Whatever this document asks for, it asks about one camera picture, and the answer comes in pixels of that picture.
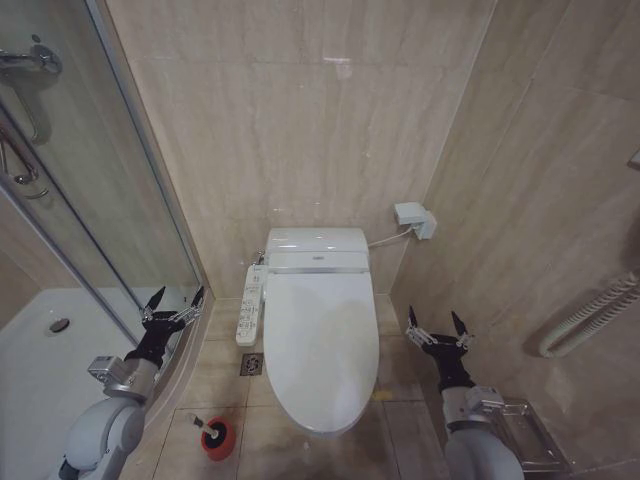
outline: floor drain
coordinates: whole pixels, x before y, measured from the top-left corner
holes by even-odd
[[[263,353],[245,353],[242,355],[242,365],[240,367],[241,377],[254,377],[262,375]]]
[[[70,323],[71,322],[69,321],[68,318],[60,318],[55,322],[53,322],[51,325],[49,325],[49,331],[51,333],[60,333],[63,330],[66,330],[66,328],[69,326]]]

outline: electrical outlet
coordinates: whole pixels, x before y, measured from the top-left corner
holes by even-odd
[[[631,157],[631,160],[629,160],[629,163],[627,165],[629,165],[631,168],[635,168],[636,170],[640,170],[640,150],[638,150],[636,154]]]

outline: remote control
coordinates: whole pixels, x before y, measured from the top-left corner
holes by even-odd
[[[251,265],[247,271],[236,330],[236,343],[240,347],[251,347],[256,344],[262,306],[262,284],[266,272],[266,265]]]

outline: floor tile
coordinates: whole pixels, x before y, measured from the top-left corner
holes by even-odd
[[[249,377],[240,376],[243,350],[235,341],[205,341],[180,407],[244,407]]]
[[[424,402],[385,402],[385,413],[402,480],[449,478]]]
[[[120,480],[151,480],[171,425],[173,412],[156,427],[145,430],[140,445],[127,458]]]
[[[264,353],[264,347],[262,340],[258,340],[255,347],[252,347],[252,352]],[[262,375],[256,375],[250,377],[249,380],[249,396],[247,398],[248,407],[264,407],[264,406],[276,406],[280,405],[276,394],[271,388],[271,382],[269,381],[269,373],[267,372],[266,362],[262,366]]]
[[[422,388],[409,357],[408,340],[400,336],[380,337],[377,391],[385,400],[424,400]]]
[[[380,336],[402,335],[389,295],[374,295],[373,298],[378,319],[378,334]]]
[[[382,404],[337,438],[307,435],[279,407],[247,407],[238,479],[272,478],[398,478]]]
[[[204,421],[220,415],[231,423],[236,434],[236,445],[231,456],[221,462],[209,460],[200,445],[201,433],[190,422],[189,413],[195,413]],[[176,410],[154,480],[235,479],[244,414],[244,408]]]
[[[235,340],[241,303],[240,298],[216,299],[206,340]]]

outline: toilet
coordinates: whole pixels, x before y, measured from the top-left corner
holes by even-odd
[[[264,356],[273,391],[309,433],[362,415],[378,373],[369,250],[359,228],[274,228],[265,250]]]

